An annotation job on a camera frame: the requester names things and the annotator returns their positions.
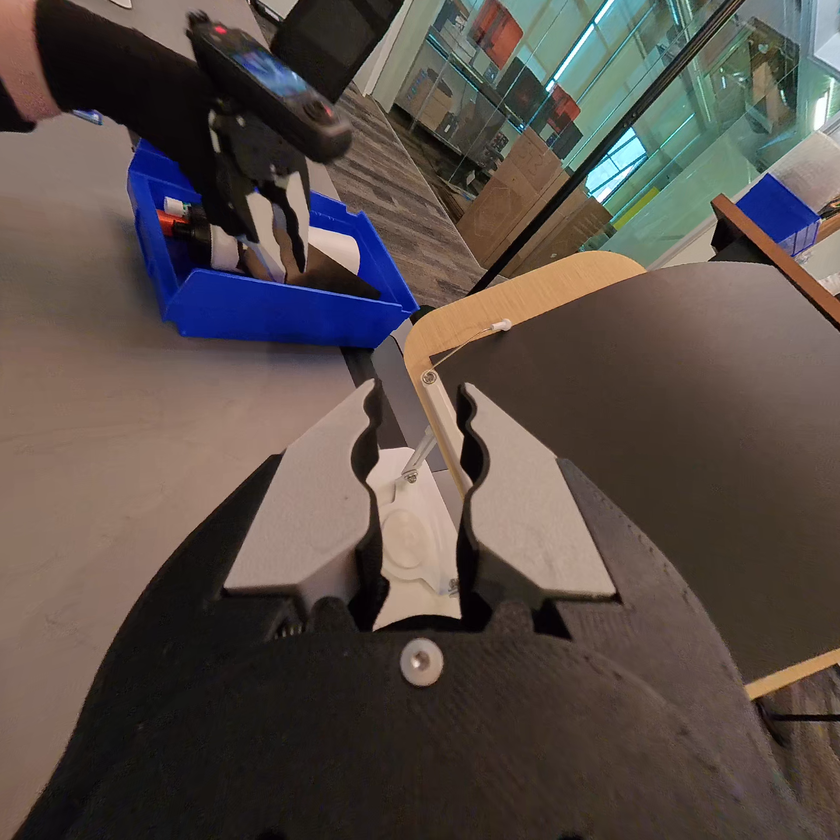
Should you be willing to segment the black board with wooden edge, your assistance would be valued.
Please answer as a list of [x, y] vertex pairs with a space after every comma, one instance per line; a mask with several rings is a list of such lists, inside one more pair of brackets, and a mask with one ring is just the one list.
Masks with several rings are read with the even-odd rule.
[[[509, 319], [507, 332], [490, 332]], [[838, 665], [838, 329], [771, 266], [645, 271], [586, 252], [449, 303], [443, 363], [570, 459], [659, 547], [751, 698]]]

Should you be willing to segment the thin metal strut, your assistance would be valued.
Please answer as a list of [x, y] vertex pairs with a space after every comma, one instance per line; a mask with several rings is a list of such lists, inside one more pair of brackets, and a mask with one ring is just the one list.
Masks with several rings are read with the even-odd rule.
[[416, 483], [421, 468], [437, 446], [438, 441], [436, 434], [432, 426], [427, 425], [419, 444], [415, 447], [411, 457], [402, 468], [400, 480], [407, 484]]

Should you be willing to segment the dark brown sheet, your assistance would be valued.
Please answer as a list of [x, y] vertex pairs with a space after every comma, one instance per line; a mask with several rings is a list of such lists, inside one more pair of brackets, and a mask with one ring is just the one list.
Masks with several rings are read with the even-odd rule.
[[285, 283], [317, 291], [378, 301], [382, 293], [317, 248], [310, 247], [306, 270], [287, 270]]

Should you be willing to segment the cardboard box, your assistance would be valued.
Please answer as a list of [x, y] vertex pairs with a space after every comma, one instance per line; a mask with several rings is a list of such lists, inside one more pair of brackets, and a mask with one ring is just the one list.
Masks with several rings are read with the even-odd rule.
[[[546, 142], [526, 128], [457, 222], [479, 264], [490, 268], [569, 178]], [[606, 207], [578, 186], [501, 274], [516, 277], [571, 256], [611, 222]]]

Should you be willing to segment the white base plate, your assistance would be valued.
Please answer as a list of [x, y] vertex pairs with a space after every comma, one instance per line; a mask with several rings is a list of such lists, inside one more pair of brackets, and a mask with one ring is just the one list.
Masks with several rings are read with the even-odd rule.
[[385, 448], [368, 476], [381, 523], [381, 572], [388, 595], [374, 622], [382, 629], [413, 616], [460, 618], [457, 528], [427, 464], [403, 477], [410, 448]]

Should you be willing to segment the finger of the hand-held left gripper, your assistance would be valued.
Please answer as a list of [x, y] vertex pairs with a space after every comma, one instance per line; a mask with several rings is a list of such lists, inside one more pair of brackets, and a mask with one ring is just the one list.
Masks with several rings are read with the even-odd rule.
[[276, 223], [272, 203], [258, 192], [248, 196], [248, 209], [259, 241], [257, 249], [241, 246], [240, 268], [258, 280], [284, 284], [291, 272], [291, 241], [287, 232]]
[[286, 275], [301, 275], [308, 268], [310, 189], [299, 171], [277, 177], [281, 201], [277, 204], [277, 243]]

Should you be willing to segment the dark brown-edged table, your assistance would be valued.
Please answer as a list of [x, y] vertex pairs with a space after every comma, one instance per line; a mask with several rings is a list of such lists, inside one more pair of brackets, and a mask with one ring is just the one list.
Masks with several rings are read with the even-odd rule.
[[753, 222], [724, 194], [710, 202], [717, 220], [711, 246], [713, 259], [742, 256], [742, 261], [776, 268], [835, 329], [839, 329], [839, 301], [814, 279], [795, 259], [784, 252], [762, 228]]

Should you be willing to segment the white paper towel roll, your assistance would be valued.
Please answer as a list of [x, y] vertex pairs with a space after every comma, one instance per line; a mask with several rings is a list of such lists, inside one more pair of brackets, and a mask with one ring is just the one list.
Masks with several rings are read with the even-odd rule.
[[805, 205], [819, 212], [839, 195], [839, 145], [813, 132], [772, 167], [772, 175]]

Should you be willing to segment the person's left hand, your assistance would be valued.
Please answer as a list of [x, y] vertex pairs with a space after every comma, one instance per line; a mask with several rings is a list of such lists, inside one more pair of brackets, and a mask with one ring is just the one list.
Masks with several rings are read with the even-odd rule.
[[35, 40], [61, 111], [99, 111], [177, 163], [205, 207], [220, 203], [215, 95], [195, 62], [71, 2], [36, 3]]

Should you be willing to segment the black wall monitor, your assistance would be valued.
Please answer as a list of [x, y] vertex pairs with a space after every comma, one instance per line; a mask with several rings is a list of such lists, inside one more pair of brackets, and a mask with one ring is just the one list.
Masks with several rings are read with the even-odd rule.
[[270, 52], [336, 103], [403, 1], [298, 1], [276, 27]]

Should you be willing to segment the blue storage bin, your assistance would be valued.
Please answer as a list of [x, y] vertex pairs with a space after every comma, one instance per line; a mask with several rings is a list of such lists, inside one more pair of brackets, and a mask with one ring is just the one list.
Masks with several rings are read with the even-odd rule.
[[166, 197], [193, 203], [199, 195], [179, 167], [146, 141], [135, 148], [127, 191], [161, 319], [181, 336], [373, 349], [418, 309], [371, 220], [331, 197], [311, 195], [310, 221], [354, 238], [359, 276], [380, 292], [376, 300], [200, 267], [185, 242], [165, 236], [158, 218]]

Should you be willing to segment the small blue bin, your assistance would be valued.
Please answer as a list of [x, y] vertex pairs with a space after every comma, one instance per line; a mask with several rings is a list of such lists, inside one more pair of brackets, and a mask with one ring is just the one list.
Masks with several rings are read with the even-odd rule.
[[756, 181], [736, 207], [791, 257], [816, 243], [822, 219], [772, 174]]

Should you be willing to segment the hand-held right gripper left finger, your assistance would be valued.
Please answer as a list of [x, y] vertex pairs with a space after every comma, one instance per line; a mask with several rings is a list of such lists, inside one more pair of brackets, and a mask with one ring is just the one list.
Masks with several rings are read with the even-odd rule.
[[368, 379], [290, 444], [248, 526], [224, 590], [284, 595], [305, 614], [324, 597], [375, 624], [387, 597], [383, 540], [367, 479], [380, 451], [382, 384]]

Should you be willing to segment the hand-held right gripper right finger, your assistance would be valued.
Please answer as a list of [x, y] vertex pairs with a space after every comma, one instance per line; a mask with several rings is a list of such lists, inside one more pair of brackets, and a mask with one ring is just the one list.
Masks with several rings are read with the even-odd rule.
[[504, 602], [609, 602], [617, 587], [560, 458], [476, 385], [458, 388], [459, 464], [469, 478], [458, 526], [461, 618], [485, 627]]

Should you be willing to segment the orange-hood 3D printer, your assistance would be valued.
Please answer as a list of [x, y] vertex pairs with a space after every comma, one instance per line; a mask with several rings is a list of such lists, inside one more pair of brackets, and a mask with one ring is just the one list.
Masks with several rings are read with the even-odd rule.
[[513, 56], [522, 36], [522, 28], [499, 1], [485, 1], [469, 27], [469, 39], [499, 69]]
[[547, 125], [554, 133], [561, 134], [581, 114], [576, 100], [559, 84], [554, 84], [547, 100]]

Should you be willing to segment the white bracket bar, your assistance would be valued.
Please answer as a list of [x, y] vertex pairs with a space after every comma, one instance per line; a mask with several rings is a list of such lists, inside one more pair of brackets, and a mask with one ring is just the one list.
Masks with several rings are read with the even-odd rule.
[[434, 368], [421, 373], [418, 383], [419, 399], [436, 437], [437, 447], [459, 495], [465, 498], [473, 482], [460, 464], [464, 435], [457, 424], [455, 407], [449, 399], [440, 374]]

